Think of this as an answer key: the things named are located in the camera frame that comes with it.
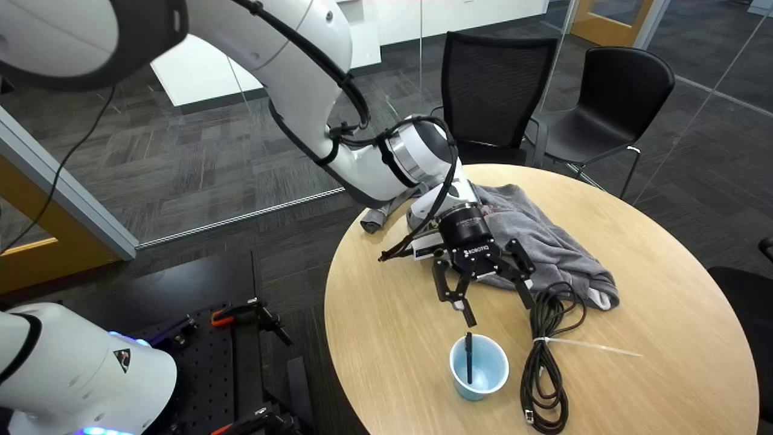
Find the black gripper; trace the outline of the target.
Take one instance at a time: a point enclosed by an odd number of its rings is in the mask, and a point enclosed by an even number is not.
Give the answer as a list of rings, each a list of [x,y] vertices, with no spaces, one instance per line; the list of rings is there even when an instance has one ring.
[[[440,223],[440,234],[445,244],[433,259],[434,289],[442,301],[453,301],[468,329],[479,323],[467,300],[467,287],[473,281],[502,278],[518,289],[525,308],[535,308],[535,260],[514,236],[497,244],[479,207],[448,214]]]

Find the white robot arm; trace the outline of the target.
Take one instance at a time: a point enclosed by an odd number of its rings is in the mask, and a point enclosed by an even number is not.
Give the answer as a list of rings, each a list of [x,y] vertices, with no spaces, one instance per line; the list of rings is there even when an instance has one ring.
[[[462,283],[529,287],[519,247],[495,244],[484,224],[445,121],[414,115],[378,137],[328,122],[341,97],[367,108],[347,80],[351,26],[335,0],[0,0],[0,35],[2,74],[47,89],[114,84],[199,35],[248,70],[283,132],[366,203],[426,191],[398,257],[431,253]]]

